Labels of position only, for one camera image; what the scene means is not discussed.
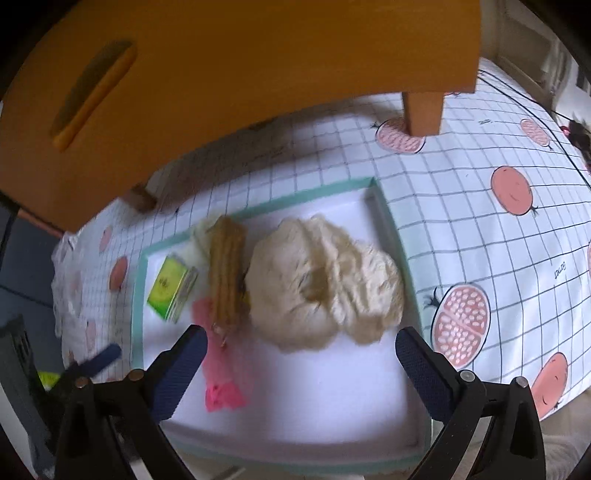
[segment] white tray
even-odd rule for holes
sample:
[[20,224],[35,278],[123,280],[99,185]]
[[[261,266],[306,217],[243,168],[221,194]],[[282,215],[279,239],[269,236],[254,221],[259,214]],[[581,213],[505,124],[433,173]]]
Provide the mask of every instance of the white tray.
[[[373,179],[308,190],[235,215],[248,228],[245,265],[256,241],[284,218],[309,218],[316,213],[393,257],[407,281],[402,325],[421,331],[406,261]],[[181,233],[142,252],[132,312],[134,368],[147,368],[191,323],[190,303],[176,325],[164,323],[146,305],[164,258],[188,240],[188,233]],[[198,455],[280,464],[298,473],[404,468],[418,462],[428,449],[431,421],[398,362],[395,335],[392,330],[378,343],[358,346],[339,334],[320,352],[284,354],[249,334],[254,391],[248,406],[208,413],[205,381],[198,371],[162,428],[173,443]]]

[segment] wire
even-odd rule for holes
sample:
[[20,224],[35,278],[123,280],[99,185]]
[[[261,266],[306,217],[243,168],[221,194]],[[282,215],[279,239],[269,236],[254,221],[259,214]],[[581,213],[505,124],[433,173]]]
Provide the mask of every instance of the wire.
[[[517,105],[519,105],[523,110],[525,110],[526,112],[528,112],[528,114],[530,114],[532,117],[534,117],[538,122],[540,122],[541,124],[543,124],[546,127],[546,130],[548,130],[552,136],[554,137],[554,140],[556,141],[556,143],[560,146],[560,148],[562,149],[562,151],[564,152],[564,155],[566,155],[566,157],[569,159],[571,165],[574,167],[574,169],[578,172],[579,176],[581,177],[581,179],[585,182],[585,185],[587,185],[587,187],[589,188],[589,190],[591,190],[591,185],[589,184],[589,182],[587,181],[587,179],[583,176],[583,173],[579,170],[579,168],[577,167],[576,163],[573,161],[573,159],[570,157],[570,155],[568,154],[568,152],[566,151],[566,149],[562,146],[562,143],[560,143],[560,141],[558,140],[558,137],[556,136],[556,134],[554,133],[554,131],[546,124],[545,121],[543,121],[539,116],[537,116],[534,112],[532,112],[529,108],[527,108],[525,105],[523,105],[523,103],[519,102],[518,100],[516,100],[515,98],[513,98],[511,95],[509,95],[508,93],[504,92],[503,90],[501,90],[499,87],[493,85],[491,82],[485,80],[482,77],[479,77],[480,80],[482,80],[484,83],[486,83],[488,86],[493,87],[495,90],[497,90],[499,93],[505,95],[508,99],[512,100],[513,102],[515,102]],[[539,105],[538,102],[536,102],[535,100],[532,100],[531,98],[529,98],[528,96],[523,95],[521,92],[515,90],[513,87],[510,87],[511,90],[519,93],[520,95],[524,96],[525,98],[527,98],[530,101],[533,101],[534,103],[537,103]]]
[[[576,122],[576,120],[574,120],[573,118],[570,118],[566,115],[563,115],[562,113],[558,113],[556,110],[552,110],[551,108],[548,109],[545,107],[545,105],[543,105],[542,103],[538,102],[537,100],[535,100],[532,97],[527,96],[526,94],[524,94],[523,92],[520,92],[519,90],[517,90],[516,88],[513,88],[509,83],[507,83],[506,81],[504,81],[503,79],[499,78],[498,76],[494,75],[491,72],[487,72],[486,70],[481,70],[478,69],[478,72],[480,73],[486,73],[487,75],[490,75],[491,77],[493,77],[495,80],[498,80],[499,82],[501,82],[503,85],[505,85],[507,88],[510,88],[511,90],[513,90],[515,93],[517,93],[518,95],[521,95],[523,98],[529,100],[530,102],[534,102],[536,105],[540,105],[544,110],[548,110],[550,111],[550,113],[553,113],[555,115],[561,116],[562,118],[564,118],[565,120],[568,120],[569,122]],[[591,135],[591,131],[588,130],[584,125],[582,125],[582,127],[584,128],[584,130]]]

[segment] screw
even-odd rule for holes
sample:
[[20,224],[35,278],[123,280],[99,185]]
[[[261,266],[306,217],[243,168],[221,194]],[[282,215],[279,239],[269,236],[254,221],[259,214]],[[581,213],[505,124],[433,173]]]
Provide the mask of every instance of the screw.
[[469,370],[462,370],[460,372],[460,378],[464,381],[464,382],[474,382],[476,375],[474,375],[474,373],[470,372]]
[[526,388],[529,385],[529,383],[527,382],[527,378],[525,377],[517,377],[515,379],[515,383],[519,385],[521,388]]
[[143,377],[144,377],[144,371],[141,368],[135,368],[127,374],[127,378],[129,378],[132,382],[137,382],[138,380],[142,380]]
[[76,386],[76,388],[84,388],[85,386],[88,385],[88,383],[89,383],[89,380],[86,377],[78,377],[78,378],[76,378],[74,385]]

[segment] oval handle cutout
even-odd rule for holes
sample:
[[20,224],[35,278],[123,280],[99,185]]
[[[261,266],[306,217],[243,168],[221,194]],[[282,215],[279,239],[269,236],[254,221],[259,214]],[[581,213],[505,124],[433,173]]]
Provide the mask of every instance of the oval handle cutout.
[[68,93],[51,125],[53,145],[63,152],[74,140],[92,112],[132,66],[137,47],[130,40],[117,40],[101,49]]

